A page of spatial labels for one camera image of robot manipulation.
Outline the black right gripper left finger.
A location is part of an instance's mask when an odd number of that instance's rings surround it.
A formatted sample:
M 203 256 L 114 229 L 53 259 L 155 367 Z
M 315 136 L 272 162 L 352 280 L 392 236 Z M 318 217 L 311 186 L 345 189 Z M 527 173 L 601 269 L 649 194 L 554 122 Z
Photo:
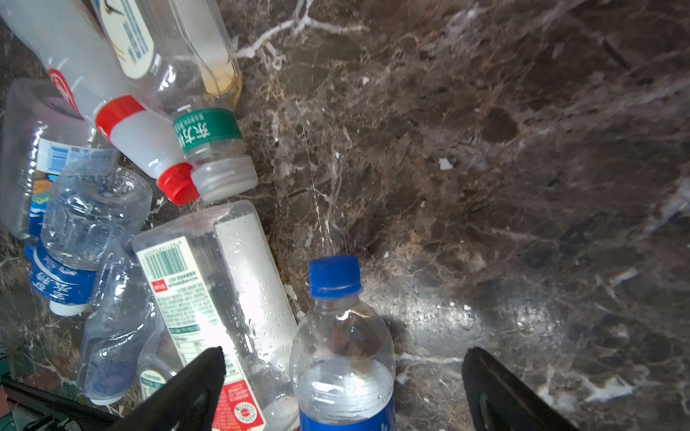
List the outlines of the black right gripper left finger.
M 225 373 L 222 348 L 208 348 L 109 430 L 210 430 Z

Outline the blue label bottle blue cap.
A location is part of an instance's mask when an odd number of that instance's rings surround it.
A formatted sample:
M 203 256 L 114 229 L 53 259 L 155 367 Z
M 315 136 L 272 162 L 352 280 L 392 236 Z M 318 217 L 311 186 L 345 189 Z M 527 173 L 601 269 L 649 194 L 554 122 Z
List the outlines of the blue label bottle blue cap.
M 313 310 L 290 353 L 302 430 L 394 430 L 395 349 L 382 317 L 359 295 L 359 261 L 324 257 L 309 265 Z

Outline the clear bottle blue cap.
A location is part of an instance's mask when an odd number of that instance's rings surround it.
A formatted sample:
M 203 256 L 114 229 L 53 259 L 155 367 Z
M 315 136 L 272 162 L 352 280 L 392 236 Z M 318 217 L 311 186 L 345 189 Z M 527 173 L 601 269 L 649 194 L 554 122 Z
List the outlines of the clear bottle blue cap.
M 152 197 L 148 181 L 120 165 L 66 166 L 50 191 L 30 271 L 31 287 L 54 314 L 86 310 L 109 247 L 141 229 Z

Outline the small clear bottle bird label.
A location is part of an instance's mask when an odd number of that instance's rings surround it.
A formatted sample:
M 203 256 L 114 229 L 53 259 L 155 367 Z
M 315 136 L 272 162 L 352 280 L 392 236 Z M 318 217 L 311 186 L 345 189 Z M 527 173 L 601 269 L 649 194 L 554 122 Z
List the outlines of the small clear bottle bird label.
M 255 188 L 235 116 L 242 77 L 217 2 L 105 0 L 93 8 L 135 98 L 172 122 L 201 198 Z

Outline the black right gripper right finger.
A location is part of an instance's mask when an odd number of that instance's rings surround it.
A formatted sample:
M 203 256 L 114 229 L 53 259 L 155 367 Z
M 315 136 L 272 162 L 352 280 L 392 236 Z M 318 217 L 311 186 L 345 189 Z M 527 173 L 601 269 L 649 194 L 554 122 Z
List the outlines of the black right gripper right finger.
M 462 377 L 476 430 L 577 431 L 482 348 L 466 352 Z

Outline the crushed clear bottle blue label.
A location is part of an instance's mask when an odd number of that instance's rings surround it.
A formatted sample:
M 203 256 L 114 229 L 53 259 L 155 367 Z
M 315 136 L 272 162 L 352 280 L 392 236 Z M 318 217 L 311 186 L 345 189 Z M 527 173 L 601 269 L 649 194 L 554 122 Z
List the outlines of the crushed clear bottle blue label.
M 48 82 L 14 80 L 5 97 L 1 221 L 32 258 L 53 183 L 72 162 L 117 163 L 120 152 Z

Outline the tall bottle red green label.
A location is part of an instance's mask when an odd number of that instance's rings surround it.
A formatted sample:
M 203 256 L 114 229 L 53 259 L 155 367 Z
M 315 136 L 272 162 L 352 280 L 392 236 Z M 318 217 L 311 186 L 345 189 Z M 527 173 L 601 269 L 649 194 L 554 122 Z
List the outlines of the tall bottle red green label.
M 213 429 L 296 429 L 289 357 L 298 325 L 255 206 L 184 215 L 132 246 L 181 362 L 223 351 Z

